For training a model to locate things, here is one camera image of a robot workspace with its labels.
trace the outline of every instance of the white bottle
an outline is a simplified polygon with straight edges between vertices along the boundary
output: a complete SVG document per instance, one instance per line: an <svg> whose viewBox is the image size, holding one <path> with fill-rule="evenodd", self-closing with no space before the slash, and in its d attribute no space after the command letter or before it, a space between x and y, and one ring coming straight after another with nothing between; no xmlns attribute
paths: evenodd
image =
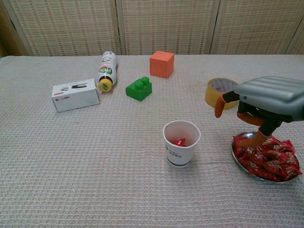
<svg viewBox="0 0 304 228"><path fill-rule="evenodd" d="M103 92L112 89L116 82L116 55L112 51L106 51L102 55L102 63L98 70L97 80L99 88Z"/></svg>

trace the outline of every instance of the green lego block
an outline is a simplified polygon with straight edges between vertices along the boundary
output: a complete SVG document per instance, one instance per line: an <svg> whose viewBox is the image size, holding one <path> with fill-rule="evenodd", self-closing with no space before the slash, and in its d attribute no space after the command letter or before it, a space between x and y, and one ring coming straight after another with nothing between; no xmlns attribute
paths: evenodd
<svg viewBox="0 0 304 228"><path fill-rule="evenodd" d="M142 101L152 93L152 83L148 77L142 77L126 87L125 93L135 100Z"/></svg>

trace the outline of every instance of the orange foam block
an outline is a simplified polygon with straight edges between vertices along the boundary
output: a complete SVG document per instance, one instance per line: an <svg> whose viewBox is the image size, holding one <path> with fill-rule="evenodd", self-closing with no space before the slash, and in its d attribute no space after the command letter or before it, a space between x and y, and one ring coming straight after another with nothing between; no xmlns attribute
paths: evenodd
<svg viewBox="0 0 304 228"><path fill-rule="evenodd" d="M150 56L150 75L168 78L173 72L174 54L156 51Z"/></svg>

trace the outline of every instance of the red wrapped candy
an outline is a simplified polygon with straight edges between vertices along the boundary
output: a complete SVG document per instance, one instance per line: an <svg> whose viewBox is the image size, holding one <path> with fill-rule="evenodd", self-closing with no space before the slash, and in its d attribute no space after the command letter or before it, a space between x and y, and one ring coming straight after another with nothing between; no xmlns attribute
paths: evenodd
<svg viewBox="0 0 304 228"><path fill-rule="evenodd" d="M250 160L250 157L255 153L256 151L254 150L254 148L251 147L245 147L244 148L244 154L242 159L244 160Z"/></svg>
<svg viewBox="0 0 304 228"><path fill-rule="evenodd" d="M281 175L283 163L279 160L272 160L263 163L263 167L270 173L275 175Z"/></svg>
<svg viewBox="0 0 304 228"><path fill-rule="evenodd" d="M285 140L283 142L280 142L278 145L274 145L274 150L277 151L290 151L290 152L295 152L295 148L292 145L290 140Z"/></svg>
<svg viewBox="0 0 304 228"><path fill-rule="evenodd" d="M301 174L302 172L299 171L295 166L284 164L282 165L282 173L280 176L283 181L287 181L291 179L293 176L301 175Z"/></svg>
<svg viewBox="0 0 304 228"><path fill-rule="evenodd" d="M243 141L244 139L246 139L246 137L237 137L234 136L233 137L233 144L234 144L234 154L237 158L241 158L244 155L245 152L245 148L240 146L240 142Z"/></svg>
<svg viewBox="0 0 304 228"><path fill-rule="evenodd" d="M278 145L280 141L278 141L275 137L272 135L261 145L258 146L260 151L263 151L264 149L267 149L269 147L273 147L274 145Z"/></svg>
<svg viewBox="0 0 304 228"><path fill-rule="evenodd" d="M250 174L253 174L259 170L258 166L255 165L252 161L239 159L238 160L247 170Z"/></svg>
<svg viewBox="0 0 304 228"><path fill-rule="evenodd" d="M283 151L277 151L272 149L264 149L262 151L262 155L269 159L280 160L281 162L286 162L287 158L289 157L288 154Z"/></svg>
<svg viewBox="0 0 304 228"><path fill-rule="evenodd" d="M267 162L268 159L262 155L261 152L255 150L255 153L252 153L250 156L249 156L249 159L258 166L258 168L262 168L263 167L263 163L264 162Z"/></svg>
<svg viewBox="0 0 304 228"><path fill-rule="evenodd" d="M183 139L174 141L173 144L174 144L174 145L177 145L177 146L184 146L185 141L186 141L186 139L183 138Z"/></svg>
<svg viewBox="0 0 304 228"><path fill-rule="evenodd" d="M299 169L299 164L297 163L296 159L295 159L295 153L293 152L285 152L285 154L288 156L286 159L286 164L288 165L293 165L294 167L296 167L297 169Z"/></svg>
<svg viewBox="0 0 304 228"><path fill-rule="evenodd" d="M253 175L256 175L256 176L266 179L266 180L281 182L280 178L278 178L277 176L275 176L272 173L265 171L265 170L254 171Z"/></svg>

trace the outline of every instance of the paper cup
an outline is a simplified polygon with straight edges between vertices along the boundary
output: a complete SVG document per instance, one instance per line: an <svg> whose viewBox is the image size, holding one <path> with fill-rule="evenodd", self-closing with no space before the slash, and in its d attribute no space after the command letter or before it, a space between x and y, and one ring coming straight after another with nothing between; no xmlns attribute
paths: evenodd
<svg viewBox="0 0 304 228"><path fill-rule="evenodd" d="M177 120L166 124L163 128L167 160L175 168L184 168L189 165L196 144L200 140L200 131L189 121ZM172 144L173 141L186 139L186 147Z"/></svg>

